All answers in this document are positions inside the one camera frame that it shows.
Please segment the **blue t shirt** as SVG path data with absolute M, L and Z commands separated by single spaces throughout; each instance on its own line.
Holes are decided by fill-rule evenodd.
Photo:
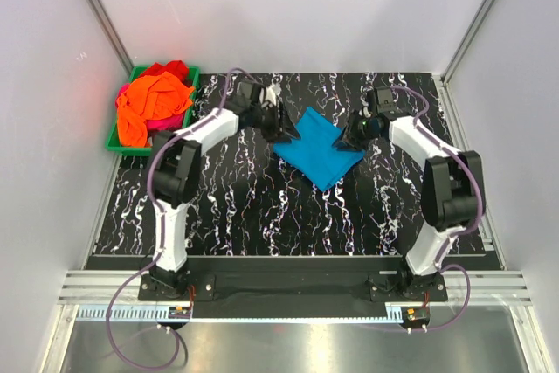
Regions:
M 324 192 L 338 183 L 365 156 L 364 151 L 339 150 L 333 143 L 342 131 L 308 107 L 295 128 L 300 139 L 276 143 L 273 152 Z

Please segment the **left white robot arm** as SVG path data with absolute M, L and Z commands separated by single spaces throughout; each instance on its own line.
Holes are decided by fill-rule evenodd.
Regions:
M 197 193 L 202 157 L 245 128 L 258 129 L 271 144 L 300 139 L 280 93 L 278 85 L 242 81 L 200 121 L 155 136 L 146 188 L 155 209 L 156 252 L 148 271 L 169 299 L 182 298 L 189 287 L 184 225 L 187 203 Z

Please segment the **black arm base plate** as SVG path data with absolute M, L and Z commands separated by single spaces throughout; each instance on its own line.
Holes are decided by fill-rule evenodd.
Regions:
M 440 274 L 414 280 L 402 257 L 193 256 L 176 276 L 177 287 L 141 276 L 140 300 L 216 301 L 232 295 L 342 295 L 374 302 L 448 301 Z

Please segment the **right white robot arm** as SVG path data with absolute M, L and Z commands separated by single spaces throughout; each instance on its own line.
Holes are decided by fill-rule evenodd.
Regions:
M 432 133 L 420 120 L 398 108 L 392 87 L 375 88 L 353 112 L 334 142 L 344 151 L 364 151 L 377 138 L 399 147 L 423 171 L 422 229 L 402 266 L 384 288 L 415 300 L 437 285 L 445 257 L 458 237 L 479 227 L 485 213 L 480 155 L 461 151 Z

